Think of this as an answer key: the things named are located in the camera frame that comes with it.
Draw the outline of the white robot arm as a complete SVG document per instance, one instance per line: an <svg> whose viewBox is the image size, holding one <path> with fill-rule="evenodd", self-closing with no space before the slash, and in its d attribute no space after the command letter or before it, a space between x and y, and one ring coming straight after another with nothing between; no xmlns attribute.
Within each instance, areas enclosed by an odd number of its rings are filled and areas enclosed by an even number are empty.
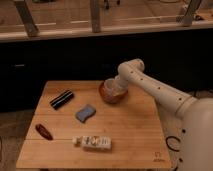
<svg viewBox="0 0 213 171"><path fill-rule="evenodd" d="M132 83L182 120L178 171L213 171L213 98L196 98L144 73L141 59L118 66L115 85Z"/></svg>

